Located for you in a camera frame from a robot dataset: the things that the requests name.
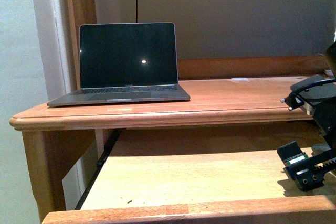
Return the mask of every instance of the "black mechanical device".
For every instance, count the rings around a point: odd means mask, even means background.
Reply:
[[[336,74],[336,42],[328,48],[326,57]],[[336,169],[336,85],[333,82],[335,78],[315,75],[292,85],[292,92],[281,99],[290,111],[301,108],[311,115],[326,141],[324,145],[313,146],[312,157],[308,157],[296,141],[278,148],[285,173],[301,191],[323,186],[325,174]]]

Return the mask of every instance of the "laptop screen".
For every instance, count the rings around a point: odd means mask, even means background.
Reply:
[[[82,88],[177,83],[173,23],[80,27]]]

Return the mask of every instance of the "desk leg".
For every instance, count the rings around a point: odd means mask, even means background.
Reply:
[[[66,210],[62,179],[95,140],[94,130],[23,132],[33,195],[40,220]]]

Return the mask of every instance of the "wooden board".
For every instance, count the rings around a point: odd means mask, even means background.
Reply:
[[[335,195],[336,179],[300,192],[276,148],[297,140],[308,155],[321,140],[309,123],[126,130],[82,209]]]
[[[178,60],[181,80],[313,75],[328,68],[321,55]]]
[[[19,113],[10,124],[19,131],[103,129],[267,122],[310,119],[301,110],[289,112],[280,99],[305,77],[181,81],[191,96],[185,102],[130,103],[48,108],[46,104]]]

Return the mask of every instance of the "wall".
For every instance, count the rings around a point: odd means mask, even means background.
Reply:
[[[8,121],[74,88],[68,25],[65,0],[0,0],[0,223],[39,223],[22,135]],[[67,209],[76,206],[96,161],[93,143],[63,179]]]
[[[20,132],[8,121],[45,102],[33,0],[0,0],[0,223],[39,223]]]
[[[175,22],[181,59],[315,55],[334,39],[336,0],[138,3],[140,22]],[[100,23],[135,22],[135,0],[96,0],[96,6]]]

